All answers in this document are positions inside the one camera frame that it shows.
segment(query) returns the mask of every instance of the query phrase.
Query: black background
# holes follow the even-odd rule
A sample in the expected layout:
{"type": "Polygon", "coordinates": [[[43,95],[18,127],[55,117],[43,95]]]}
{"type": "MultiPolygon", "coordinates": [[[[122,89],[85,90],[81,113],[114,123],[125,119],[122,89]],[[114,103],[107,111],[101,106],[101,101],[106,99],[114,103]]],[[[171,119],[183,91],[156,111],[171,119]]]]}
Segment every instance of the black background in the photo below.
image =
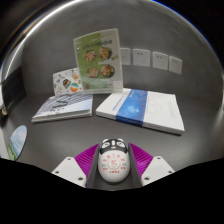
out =
{"type": "MultiPolygon", "coordinates": [[[[1,0],[1,59],[7,47],[38,14],[66,0],[1,0]]],[[[211,43],[224,65],[224,14],[221,0],[158,0],[193,23],[211,43]]]]}

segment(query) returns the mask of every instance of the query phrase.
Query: white device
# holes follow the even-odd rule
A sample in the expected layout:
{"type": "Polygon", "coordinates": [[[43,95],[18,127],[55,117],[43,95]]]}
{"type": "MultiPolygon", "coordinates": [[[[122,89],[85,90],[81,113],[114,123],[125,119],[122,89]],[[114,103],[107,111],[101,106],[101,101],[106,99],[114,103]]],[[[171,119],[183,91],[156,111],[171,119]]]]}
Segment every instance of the white device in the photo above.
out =
{"type": "Polygon", "coordinates": [[[131,64],[131,49],[130,48],[121,48],[121,62],[122,62],[122,65],[131,64]]]}
{"type": "Polygon", "coordinates": [[[133,49],[133,65],[150,67],[151,52],[133,49]]]}
{"type": "Polygon", "coordinates": [[[86,175],[73,157],[65,158],[52,173],[81,187],[85,187],[86,175]]]}
{"type": "Polygon", "coordinates": [[[153,52],[153,68],[168,70],[169,56],[159,52],[153,52]]]}
{"type": "Polygon", "coordinates": [[[142,174],[142,186],[150,184],[174,172],[173,168],[161,156],[156,156],[142,174]]]}

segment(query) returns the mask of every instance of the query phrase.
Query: white book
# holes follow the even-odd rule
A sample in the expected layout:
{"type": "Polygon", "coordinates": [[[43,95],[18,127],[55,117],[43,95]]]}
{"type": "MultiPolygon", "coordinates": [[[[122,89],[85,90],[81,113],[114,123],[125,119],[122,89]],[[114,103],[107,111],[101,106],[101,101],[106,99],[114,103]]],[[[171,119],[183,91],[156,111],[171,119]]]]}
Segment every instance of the white book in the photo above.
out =
{"type": "Polygon", "coordinates": [[[112,93],[96,115],[146,128],[182,134],[184,124],[176,96],[135,89],[112,93]]]}
{"type": "Polygon", "coordinates": [[[81,92],[50,97],[32,118],[32,122],[92,116],[92,94],[81,92]]]}

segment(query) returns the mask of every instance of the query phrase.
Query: pamphlet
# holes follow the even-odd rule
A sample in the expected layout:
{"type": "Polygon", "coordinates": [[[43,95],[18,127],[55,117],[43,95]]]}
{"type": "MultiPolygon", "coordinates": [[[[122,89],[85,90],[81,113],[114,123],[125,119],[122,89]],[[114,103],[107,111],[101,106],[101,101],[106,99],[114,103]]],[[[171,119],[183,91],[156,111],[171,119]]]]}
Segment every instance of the pamphlet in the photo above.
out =
{"type": "Polygon", "coordinates": [[[83,91],[78,68],[53,74],[55,96],[83,91]]]}
{"type": "Polygon", "coordinates": [[[83,93],[122,92],[123,75],[118,30],[98,31],[73,41],[83,93]]]}

